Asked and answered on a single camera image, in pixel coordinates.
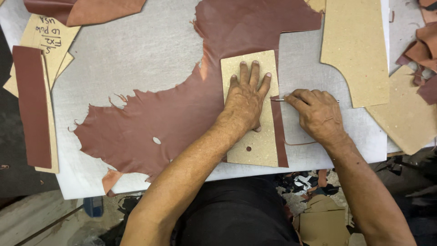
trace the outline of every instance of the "cutting table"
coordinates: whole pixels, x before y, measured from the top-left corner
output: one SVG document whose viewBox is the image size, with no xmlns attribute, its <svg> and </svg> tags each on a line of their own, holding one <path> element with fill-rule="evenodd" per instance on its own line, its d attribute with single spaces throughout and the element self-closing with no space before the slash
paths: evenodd
<svg viewBox="0 0 437 246">
<path fill-rule="evenodd" d="M 69 50 L 75 60 L 56 80 L 52 91 L 60 169 L 56 176 L 65 199 L 104 195 L 101 179 L 111 167 L 79 151 L 81 144 L 68 128 L 75 128 L 74 120 L 82 123 L 88 104 L 110 106 L 108 96 L 122 107 L 124 103 L 114 94 L 133 96 L 133 89 L 160 91 L 182 83 L 203 54 L 202 39 L 190 23 L 195 19 L 198 2 L 147 0 L 139 14 L 81 28 Z M 424 26 L 419 9 L 414 4 L 406 6 L 405 2 L 393 1 L 389 11 L 388 0 L 382 0 L 390 73 L 398 68 L 396 59 L 414 40 L 417 25 Z M 391 11 L 395 11 L 396 18 L 388 23 Z M 0 7 L 0 25 L 11 49 L 19 44 L 29 17 L 21 0 L 6 0 Z M 280 96 L 296 88 L 330 92 L 340 100 L 345 130 L 366 161 L 384 161 L 387 153 L 400 149 L 364 108 L 352 108 L 341 73 L 319 62 L 322 35 L 323 28 L 281 34 Z M 291 106 L 282 105 L 282 116 L 288 143 L 312 141 L 300 128 L 298 113 Z M 207 181 L 333 167 L 319 144 L 286 146 L 286 150 L 290 168 L 220 163 Z M 146 178 L 140 173 L 125 174 L 112 190 L 146 190 L 150 185 Z"/>
</svg>

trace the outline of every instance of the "forearm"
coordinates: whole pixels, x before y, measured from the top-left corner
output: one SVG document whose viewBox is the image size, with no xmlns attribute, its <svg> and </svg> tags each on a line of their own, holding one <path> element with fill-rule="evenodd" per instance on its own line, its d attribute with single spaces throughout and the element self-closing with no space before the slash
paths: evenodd
<svg viewBox="0 0 437 246">
<path fill-rule="evenodd" d="M 177 219 L 220 159 L 241 137 L 218 121 L 174 159 L 129 216 L 122 245 L 168 244 Z"/>
<path fill-rule="evenodd" d="M 352 139 L 325 149 L 368 245 L 416 245 L 398 205 Z"/>
</svg>

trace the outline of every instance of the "blue object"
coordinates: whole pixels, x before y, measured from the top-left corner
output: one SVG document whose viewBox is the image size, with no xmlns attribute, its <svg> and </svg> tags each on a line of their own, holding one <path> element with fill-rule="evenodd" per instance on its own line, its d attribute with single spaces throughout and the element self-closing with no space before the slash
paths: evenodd
<svg viewBox="0 0 437 246">
<path fill-rule="evenodd" d="M 83 209 L 91 218 L 102 217 L 103 197 L 87 197 L 83 199 Z"/>
</svg>

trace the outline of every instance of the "brown leather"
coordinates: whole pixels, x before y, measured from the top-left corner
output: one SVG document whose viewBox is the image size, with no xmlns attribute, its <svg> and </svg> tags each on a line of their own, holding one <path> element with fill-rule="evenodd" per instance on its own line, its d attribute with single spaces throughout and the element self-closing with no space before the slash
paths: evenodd
<svg viewBox="0 0 437 246">
<path fill-rule="evenodd" d="M 271 99 L 279 99 L 279 96 L 272 97 Z M 271 101 L 273 114 L 273 127 L 276 142 L 277 152 L 277 164 L 278 167 L 288 167 L 287 153 L 285 152 L 285 133 L 284 124 L 282 122 L 281 102 Z"/>
<path fill-rule="evenodd" d="M 431 59 L 437 59 L 437 24 L 417 29 L 416 37 L 428 46 Z"/>
<path fill-rule="evenodd" d="M 53 17 L 67 25 L 68 16 L 77 0 L 23 0 L 30 13 Z"/>
<path fill-rule="evenodd" d="M 20 116 L 28 165 L 52 168 L 50 155 L 49 117 L 45 97 L 44 70 L 41 50 L 14 46 L 12 56 L 20 97 Z"/>
<path fill-rule="evenodd" d="M 30 13 L 67 26 L 99 24 L 141 11 L 146 0 L 23 0 Z"/>
<path fill-rule="evenodd" d="M 431 52 L 420 40 L 418 40 L 413 47 L 407 50 L 405 55 L 416 61 L 418 64 L 437 72 L 437 60 L 431 59 Z"/>
<path fill-rule="evenodd" d="M 74 131 L 81 151 L 122 173 L 148 174 L 152 181 L 223 110 L 220 59 L 277 51 L 281 32 L 320 29 L 322 14 L 303 0 L 203 0 L 196 7 L 196 17 L 194 28 L 203 38 L 201 69 L 196 65 L 185 82 L 166 91 L 134 90 L 124 109 L 89 106 L 84 123 Z M 271 105 L 278 159 L 285 166 L 280 104 Z M 153 142 L 153 137 L 161 144 Z"/>
<path fill-rule="evenodd" d="M 428 7 L 435 2 L 436 0 L 419 0 L 419 5 L 422 7 Z"/>
<path fill-rule="evenodd" d="M 123 176 L 123 173 L 109 169 L 106 175 L 102 178 L 102 185 L 105 194 L 109 196 L 109 191 L 115 185 L 115 183 Z"/>
<path fill-rule="evenodd" d="M 77 0 L 67 26 L 99 24 L 141 11 L 146 0 Z"/>
<path fill-rule="evenodd" d="M 409 58 L 408 56 L 405 55 L 405 53 L 411 49 L 411 47 L 413 47 L 416 44 L 417 40 L 411 42 L 407 48 L 405 49 L 405 51 L 402 53 L 402 55 L 396 60 L 396 64 L 398 65 L 408 65 L 412 59 Z"/>
<path fill-rule="evenodd" d="M 417 93 L 429 104 L 437 103 L 437 75 L 432 77 L 417 90 Z"/>
</svg>

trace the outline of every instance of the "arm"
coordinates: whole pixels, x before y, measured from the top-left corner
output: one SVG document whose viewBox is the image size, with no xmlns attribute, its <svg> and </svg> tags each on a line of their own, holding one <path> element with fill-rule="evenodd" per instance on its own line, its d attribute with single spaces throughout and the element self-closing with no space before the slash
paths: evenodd
<svg viewBox="0 0 437 246">
<path fill-rule="evenodd" d="M 331 157 L 366 243 L 416 245 L 398 205 L 344 131 L 335 98 L 326 91 L 297 89 L 284 99 L 299 111 L 301 127 Z"/>
<path fill-rule="evenodd" d="M 259 129 L 271 74 L 257 91 L 259 63 L 240 64 L 240 82 L 231 78 L 223 112 L 215 124 L 153 181 L 129 216 L 121 246 L 169 245 L 174 225 L 227 151 L 250 130 Z"/>
</svg>

